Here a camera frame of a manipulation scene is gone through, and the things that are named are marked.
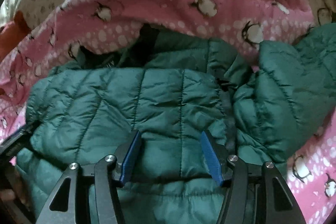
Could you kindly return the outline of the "dark green puffer jacket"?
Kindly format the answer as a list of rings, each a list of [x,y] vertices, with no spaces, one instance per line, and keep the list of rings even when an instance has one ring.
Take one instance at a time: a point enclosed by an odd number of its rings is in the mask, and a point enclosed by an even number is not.
[[[257,69],[219,39],[144,25],[129,48],[76,57],[30,91],[39,122],[17,169],[39,215],[73,162],[98,162],[142,133],[131,180],[119,190],[127,223],[215,223],[225,195],[207,169],[209,130],[244,161],[288,159],[335,108],[335,24],[294,45],[264,41]]]

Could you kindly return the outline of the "pink penguin print blanket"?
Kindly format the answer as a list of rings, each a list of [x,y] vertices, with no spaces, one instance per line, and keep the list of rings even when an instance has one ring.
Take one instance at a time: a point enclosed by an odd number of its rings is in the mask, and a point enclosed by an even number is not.
[[[114,150],[71,163],[35,215],[17,156],[40,123],[26,121],[31,88],[56,67],[131,47],[141,28],[169,30],[233,46],[253,70],[264,41],[294,45],[316,22],[307,0],[65,0],[1,61],[1,223],[127,223]],[[335,208],[335,108],[288,159],[252,164],[235,153],[215,223],[322,223]]]

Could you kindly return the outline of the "red orange puffer garment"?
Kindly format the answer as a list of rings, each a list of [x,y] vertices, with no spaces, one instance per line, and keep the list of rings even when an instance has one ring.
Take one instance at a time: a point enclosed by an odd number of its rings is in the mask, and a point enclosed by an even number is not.
[[[11,22],[1,26],[0,59],[1,61],[31,32],[24,19],[23,12],[17,11]]]

